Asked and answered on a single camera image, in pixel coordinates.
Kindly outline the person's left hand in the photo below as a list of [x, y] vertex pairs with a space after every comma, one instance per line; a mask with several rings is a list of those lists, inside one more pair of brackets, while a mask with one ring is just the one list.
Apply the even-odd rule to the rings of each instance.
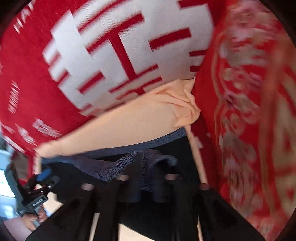
[[47, 213], [42, 205], [40, 206], [38, 215], [33, 215], [28, 213], [21, 217], [21, 221], [23, 222], [24, 226], [30, 231], [34, 231], [36, 229], [36, 226], [33, 224], [33, 221], [38, 221], [38, 223], [43, 223], [47, 219], [48, 219]]

